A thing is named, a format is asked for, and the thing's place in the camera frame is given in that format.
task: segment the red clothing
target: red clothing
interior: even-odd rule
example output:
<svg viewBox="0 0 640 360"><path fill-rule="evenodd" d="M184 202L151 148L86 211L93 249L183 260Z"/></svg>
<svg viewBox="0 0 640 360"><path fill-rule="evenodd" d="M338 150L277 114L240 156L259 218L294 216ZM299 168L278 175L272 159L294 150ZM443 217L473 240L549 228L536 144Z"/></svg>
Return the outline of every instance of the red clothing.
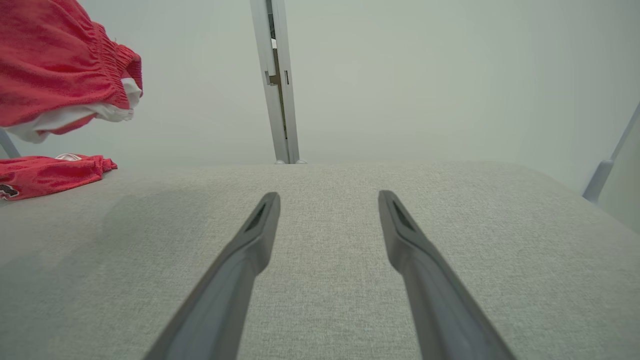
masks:
<svg viewBox="0 0 640 360"><path fill-rule="evenodd" d="M0 13L0 127L71 105L128 110L121 79L142 89L140 56L111 41L76 0L2 0Z"/></svg>
<svg viewBox="0 0 640 360"><path fill-rule="evenodd" d="M78 155L68 161L46 156L25 156L0 160L0 198L21 200L77 188L102 179L102 174L118 168L101 155Z"/></svg>

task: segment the clothing pile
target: clothing pile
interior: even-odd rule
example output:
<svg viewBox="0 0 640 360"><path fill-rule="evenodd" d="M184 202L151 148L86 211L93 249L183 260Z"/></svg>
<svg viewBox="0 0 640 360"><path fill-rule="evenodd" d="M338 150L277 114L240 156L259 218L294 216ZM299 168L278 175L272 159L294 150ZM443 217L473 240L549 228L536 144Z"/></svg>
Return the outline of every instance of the clothing pile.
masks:
<svg viewBox="0 0 640 360"><path fill-rule="evenodd" d="M0 1L0 127L42 143L93 119L131 120L142 96L140 56L111 41L76 0ZM102 179L102 156L0 160L0 197L19 200Z"/></svg>

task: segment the gray fabric surface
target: gray fabric surface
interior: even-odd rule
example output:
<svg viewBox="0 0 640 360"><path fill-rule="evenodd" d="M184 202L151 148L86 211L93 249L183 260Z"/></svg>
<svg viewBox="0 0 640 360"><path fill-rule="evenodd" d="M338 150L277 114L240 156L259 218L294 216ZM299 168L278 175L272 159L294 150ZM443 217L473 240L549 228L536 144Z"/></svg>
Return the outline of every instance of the gray fabric surface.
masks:
<svg viewBox="0 0 640 360"><path fill-rule="evenodd" d="M377 191L395 191L520 359L640 353L640 238L503 163L137 172L0 208L0 358L139 359L260 197L282 212L240 359L416 359Z"/></svg>

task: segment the white wall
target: white wall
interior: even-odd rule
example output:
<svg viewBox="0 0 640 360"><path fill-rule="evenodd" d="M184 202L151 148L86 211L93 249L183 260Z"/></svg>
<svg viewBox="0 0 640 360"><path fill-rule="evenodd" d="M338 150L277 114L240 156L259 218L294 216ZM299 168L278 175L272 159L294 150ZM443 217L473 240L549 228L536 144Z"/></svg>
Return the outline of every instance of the white wall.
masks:
<svg viewBox="0 0 640 360"><path fill-rule="evenodd" d="M93 120L23 156L102 154L120 168L273 163L248 0L81 0L109 36L142 57L144 96L130 122Z"/></svg>
<svg viewBox="0 0 640 360"><path fill-rule="evenodd" d="M637 0L286 5L310 163L515 161L581 193L640 99Z"/></svg>
<svg viewBox="0 0 640 360"><path fill-rule="evenodd" d="M640 123L627 137L600 194L600 207L640 234Z"/></svg>

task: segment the white fabric lining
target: white fabric lining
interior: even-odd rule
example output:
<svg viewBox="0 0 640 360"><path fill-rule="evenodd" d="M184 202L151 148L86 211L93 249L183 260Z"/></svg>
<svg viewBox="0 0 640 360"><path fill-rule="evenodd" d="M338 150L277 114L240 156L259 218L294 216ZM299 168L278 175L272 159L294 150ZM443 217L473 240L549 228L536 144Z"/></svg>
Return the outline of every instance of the white fabric lining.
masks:
<svg viewBox="0 0 640 360"><path fill-rule="evenodd" d="M5 129L24 141L42 143L50 133L40 134L38 133L39 131L59 129L91 114L96 114L96 119L111 122L129 121L133 118L133 108L140 102L142 90L140 90L133 78L123 78L122 86L129 100L129 109L120 109L115 105L103 102L66 106L42 113L30 122L6 127Z"/></svg>
<svg viewBox="0 0 640 360"><path fill-rule="evenodd" d="M56 156L56 159L58 160L67 160L67 161L78 161L78 160L82 160L82 158L76 154L60 154L58 156Z"/></svg>

